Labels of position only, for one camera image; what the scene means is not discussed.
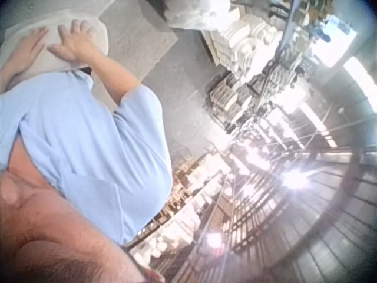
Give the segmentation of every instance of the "hand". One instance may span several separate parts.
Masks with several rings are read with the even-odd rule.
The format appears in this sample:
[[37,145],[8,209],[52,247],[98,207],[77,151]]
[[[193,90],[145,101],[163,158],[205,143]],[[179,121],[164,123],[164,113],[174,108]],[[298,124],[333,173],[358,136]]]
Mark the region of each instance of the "hand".
[[42,39],[47,32],[46,27],[41,27],[23,37],[6,61],[4,69],[10,71],[12,75],[29,69],[44,47]]
[[58,31],[62,44],[52,44],[47,49],[63,60],[87,63],[88,59],[99,52],[93,43],[95,29],[87,21],[80,23],[75,19],[70,31],[63,25],[58,26]]

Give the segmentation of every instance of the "floor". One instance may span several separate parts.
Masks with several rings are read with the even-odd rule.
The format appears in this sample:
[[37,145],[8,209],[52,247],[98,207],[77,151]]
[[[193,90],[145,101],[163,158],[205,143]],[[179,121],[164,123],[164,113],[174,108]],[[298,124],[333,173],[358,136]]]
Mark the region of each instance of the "floor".
[[164,109],[166,138],[173,166],[197,159],[214,144],[225,149],[230,137],[209,115],[206,90],[225,69],[211,62],[198,32],[175,31],[178,42],[149,72],[143,83],[152,88]]
[[[72,7],[99,16],[108,28],[109,56],[161,100],[174,167],[200,157],[212,145],[219,149],[228,145],[230,137],[211,118],[206,102],[206,90],[225,69],[211,62],[198,32],[167,26],[159,14],[160,1],[7,0],[1,5],[0,34],[24,19]],[[94,95],[113,110],[116,105],[98,78],[94,80]]]

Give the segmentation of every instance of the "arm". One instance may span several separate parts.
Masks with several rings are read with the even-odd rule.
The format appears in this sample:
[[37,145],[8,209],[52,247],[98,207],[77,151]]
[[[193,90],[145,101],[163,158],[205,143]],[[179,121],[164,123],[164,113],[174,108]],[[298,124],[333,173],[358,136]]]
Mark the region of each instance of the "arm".
[[38,28],[20,40],[0,71],[0,94],[6,92],[15,75],[29,69],[33,64],[44,47],[42,39],[47,32],[45,27]]
[[118,105],[125,94],[141,85],[122,65],[100,52],[88,59],[87,64],[99,76]]
[[9,65],[6,65],[0,71],[0,94],[6,92],[9,82],[15,76],[14,71]]
[[62,44],[50,45],[48,50],[63,60],[88,64],[118,105],[125,94],[141,85],[122,65],[104,56],[93,44],[95,30],[87,21],[74,20],[70,31],[64,26],[58,30]]

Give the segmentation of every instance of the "man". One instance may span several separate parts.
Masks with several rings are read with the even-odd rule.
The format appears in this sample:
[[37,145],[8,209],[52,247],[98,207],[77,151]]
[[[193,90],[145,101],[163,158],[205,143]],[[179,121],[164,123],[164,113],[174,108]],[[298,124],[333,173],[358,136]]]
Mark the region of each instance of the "man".
[[[3,277],[143,282],[143,270],[119,245],[158,213],[171,190],[161,104],[99,52],[87,22],[58,29],[62,44],[48,50],[88,64],[119,108],[112,115],[100,104],[81,71],[39,75],[0,95]],[[47,32],[20,41],[0,72],[2,93],[34,62]]]

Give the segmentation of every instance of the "finger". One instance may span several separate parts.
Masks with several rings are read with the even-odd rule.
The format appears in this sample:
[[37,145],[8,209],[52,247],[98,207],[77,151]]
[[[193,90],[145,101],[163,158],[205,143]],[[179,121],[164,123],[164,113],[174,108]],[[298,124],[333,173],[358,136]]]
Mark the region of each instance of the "finger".
[[61,44],[51,44],[47,46],[47,50],[63,60],[71,61],[67,49]]
[[87,32],[90,28],[89,22],[88,21],[82,21],[80,25],[80,31],[82,32]]
[[40,31],[42,31],[45,28],[46,27],[39,27],[39,28],[32,29],[32,31],[30,32],[30,34],[35,35],[35,34],[39,33]]
[[71,26],[71,33],[77,34],[80,32],[80,22],[78,19],[74,19],[72,21],[72,26]]
[[67,36],[69,36],[70,32],[67,30],[67,28],[64,25],[58,26],[58,32],[61,38],[61,41],[64,41]]
[[46,27],[39,29],[38,33],[34,35],[33,42],[32,42],[33,46],[31,48],[32,50],[37,46],[39,42],[41,42],[41,40],[43,39],[43,37],[45,37],[48,31],[49,29]]
[[31,51],[31,55],[34,58],[33,61],[38,57],[38,55],[41,53],[44,47],[45,45],[41,41],[35,45],[34,49]]
[[90,28],[88,29],[88,34],[89,34],[91,37],[93,37],[93,36],[95,35],[95,28],[94,28],[94,27],[90,27]]

